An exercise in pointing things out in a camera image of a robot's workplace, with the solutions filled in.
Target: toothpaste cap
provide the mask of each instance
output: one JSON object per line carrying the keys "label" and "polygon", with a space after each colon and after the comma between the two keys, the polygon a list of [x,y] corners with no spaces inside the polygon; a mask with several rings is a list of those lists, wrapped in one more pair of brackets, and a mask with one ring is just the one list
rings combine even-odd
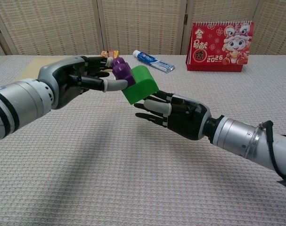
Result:
{"label": "toothpaste cap", "polygon": [[139,51],[139,50],[136,49],[135,51],[133,51],[132,55],[137,58],[137,57],[138,57],[138,54],[140,54],[140,53],[141,53],[141,51]]}

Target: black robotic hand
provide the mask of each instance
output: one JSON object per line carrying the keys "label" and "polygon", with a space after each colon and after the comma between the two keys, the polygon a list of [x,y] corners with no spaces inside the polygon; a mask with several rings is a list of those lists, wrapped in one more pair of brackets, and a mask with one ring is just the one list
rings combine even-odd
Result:
{"label": "black robotic hand", "polygon": [[38,80],[46,83],[54,93],[52,109],[64,107],[89,89],[105,92],[126,88],[126,80],[101,79],[109,76],[103,70],[111,69],[111,61],[102,56],[72,56],[42,67]]}
{"label": "black robotic hand", "polygon": [[211,118],[210,110],[204,104],[163,91],[147,97],[144,104],[134,106],[154,114],[136,113],[137,117],[167,127],[190,140],[204,136],[205,125]]}

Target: red calendar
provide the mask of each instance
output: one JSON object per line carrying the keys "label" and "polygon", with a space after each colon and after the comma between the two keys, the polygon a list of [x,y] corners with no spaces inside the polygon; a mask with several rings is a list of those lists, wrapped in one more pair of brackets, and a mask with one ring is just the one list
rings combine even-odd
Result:
{"label": "red calendar", "polygon": [[192,25],[189,71],[241,72],[247,64],[254,23],[199,22]]}

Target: black stripe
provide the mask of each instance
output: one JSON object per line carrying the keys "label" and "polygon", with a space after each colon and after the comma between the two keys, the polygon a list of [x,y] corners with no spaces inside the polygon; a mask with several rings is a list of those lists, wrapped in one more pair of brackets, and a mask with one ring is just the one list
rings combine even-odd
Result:
{"label": "black stripe", "polygon": [[10,133],[11,125],[10,125],[10,122],[9,122],[7,115],[2,110],[1,107],[0,107],[0,118],[2,120],[3,126],[5,127],[5,136],[4,137],[6,137]]}
{"label": "black stripe", "polygon": [[12,115],[13,120],[14,120],[14,132],[15,132],[19,128],[19,117],[18,117],[18,114],[17,114],[14,106],[2,94],[0,94],[0,100],[5,104],[5,106],[11,112],[11,115]]}

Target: black cable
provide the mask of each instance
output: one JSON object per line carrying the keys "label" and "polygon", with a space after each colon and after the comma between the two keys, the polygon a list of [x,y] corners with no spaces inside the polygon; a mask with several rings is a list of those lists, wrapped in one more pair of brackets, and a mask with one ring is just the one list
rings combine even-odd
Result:
{"label": "black cable", "polygon": [[286,186],[286,175],[284,175],[283,173],[281,173],[277,162],[276,162],[276,158],[274,155],[274,149],[273,149],[273,122],[272,121],[266,121],[264,123],[261,124],[262,128],[266,129],[266,140],[269,146],[269,153],[270,153],[270,159],[271,159],[271,163],[273,164],[273,167],[276,171],[276,173],[283,179],[282,181],[278,181],[279,183],[281,183],[282,185]]}

